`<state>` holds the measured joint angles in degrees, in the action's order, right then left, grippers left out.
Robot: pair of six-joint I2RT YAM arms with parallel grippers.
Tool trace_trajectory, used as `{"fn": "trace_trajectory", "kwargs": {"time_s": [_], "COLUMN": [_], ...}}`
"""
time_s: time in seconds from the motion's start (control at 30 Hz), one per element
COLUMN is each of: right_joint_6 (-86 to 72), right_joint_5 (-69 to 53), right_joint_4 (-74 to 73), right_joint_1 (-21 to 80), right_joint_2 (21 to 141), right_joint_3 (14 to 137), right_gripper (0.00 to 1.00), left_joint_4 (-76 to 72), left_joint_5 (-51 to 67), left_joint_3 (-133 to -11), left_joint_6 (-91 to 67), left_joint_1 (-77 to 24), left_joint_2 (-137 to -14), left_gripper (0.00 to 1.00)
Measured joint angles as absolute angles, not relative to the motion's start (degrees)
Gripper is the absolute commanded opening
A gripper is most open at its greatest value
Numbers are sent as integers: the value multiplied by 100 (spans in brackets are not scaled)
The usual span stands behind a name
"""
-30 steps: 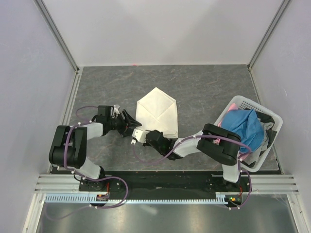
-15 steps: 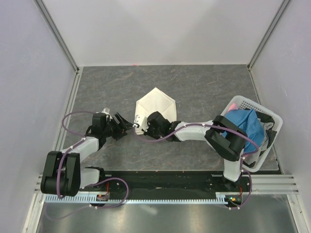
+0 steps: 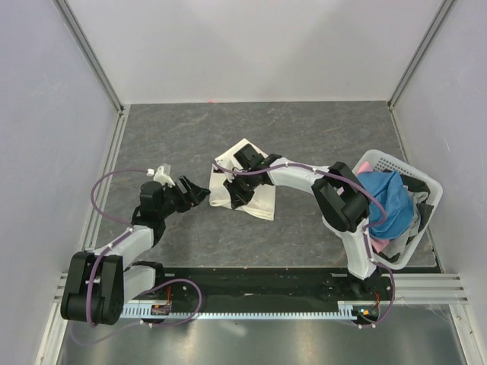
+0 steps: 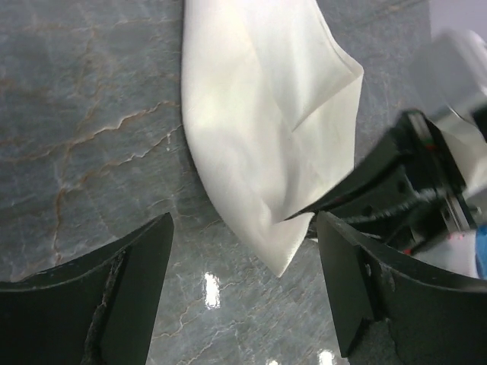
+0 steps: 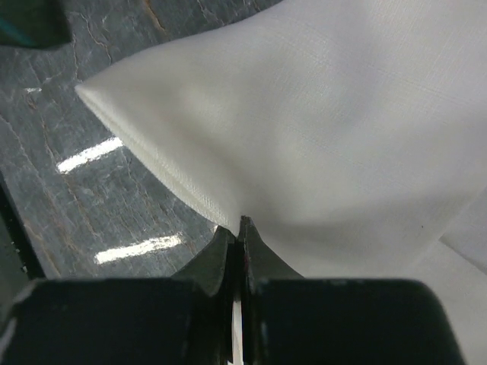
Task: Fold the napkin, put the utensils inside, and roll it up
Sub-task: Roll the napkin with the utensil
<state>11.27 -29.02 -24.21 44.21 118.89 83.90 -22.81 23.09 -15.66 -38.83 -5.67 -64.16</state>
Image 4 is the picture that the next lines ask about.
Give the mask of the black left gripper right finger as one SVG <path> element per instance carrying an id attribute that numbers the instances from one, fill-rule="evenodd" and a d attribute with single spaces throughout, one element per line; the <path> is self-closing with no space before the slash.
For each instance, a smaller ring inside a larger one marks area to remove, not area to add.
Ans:
<path id="1" fill-rule="evenodd" d="M 421 262 L 317 216 L 342 357 L 351 364 L 484 364 L 486 282 Z"/>

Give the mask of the white cloth napkin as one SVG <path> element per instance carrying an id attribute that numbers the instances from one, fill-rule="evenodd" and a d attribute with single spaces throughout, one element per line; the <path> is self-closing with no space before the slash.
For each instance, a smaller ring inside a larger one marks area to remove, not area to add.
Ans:
<path id="1" fill-rule="evenodd" d="M 277 276 L 354 165 L 362 66 L 315 1 L 187 1 L 182 115 L 222 220 Z"/>

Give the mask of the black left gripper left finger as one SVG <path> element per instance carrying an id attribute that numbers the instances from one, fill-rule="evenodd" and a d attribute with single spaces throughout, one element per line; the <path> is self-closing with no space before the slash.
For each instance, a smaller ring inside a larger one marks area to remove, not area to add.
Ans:
<path id="1" fill-rule="evenodd" d="M 1 284 L 3 364 L 144 364 L 173 242 L 162 214 L 70 262 Z"/>

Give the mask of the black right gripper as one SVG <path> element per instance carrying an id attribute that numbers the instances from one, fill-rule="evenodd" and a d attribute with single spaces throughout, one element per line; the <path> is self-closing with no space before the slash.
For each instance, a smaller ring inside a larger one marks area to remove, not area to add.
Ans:
<path id="1" fill-rule="evenodd" d="M 452 233 L 476 230 L 478 208 L 465 202 L 465 188 L 444 137 L 423 113 L 407 110 L 344 179 L 286 220 L 327 211 L 413 255 Z"/>

